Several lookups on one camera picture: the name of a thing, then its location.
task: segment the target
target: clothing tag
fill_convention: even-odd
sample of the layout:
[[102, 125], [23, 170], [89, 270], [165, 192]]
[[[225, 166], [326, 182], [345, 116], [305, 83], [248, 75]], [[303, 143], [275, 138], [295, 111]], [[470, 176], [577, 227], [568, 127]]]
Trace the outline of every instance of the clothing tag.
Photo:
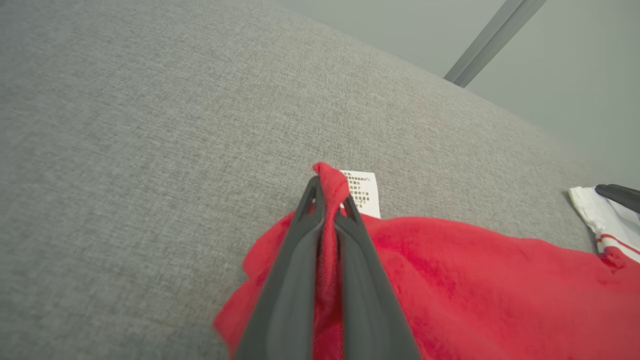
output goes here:
[[349, 191], [353, 202], [361, 214], [380, 218], [378, 203], [378, 183], [376, 174], [372, 172], [340, 170], [349, 181]]

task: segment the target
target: red fabric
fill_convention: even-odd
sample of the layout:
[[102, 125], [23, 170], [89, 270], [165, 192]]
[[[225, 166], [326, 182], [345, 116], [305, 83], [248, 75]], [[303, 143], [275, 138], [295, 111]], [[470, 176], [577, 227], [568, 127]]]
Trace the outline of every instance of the red fabric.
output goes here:
[[[318, 163], [327, 219], [317, 269], [314, 359], [342, 359], [332, 219], [345, 177]], [[233, 354], [292, 214], [243, 262], [248, 280], [214, 319]], [[424, 359], [640, 359], [640, 264], [435, 218], [363, 216]]]

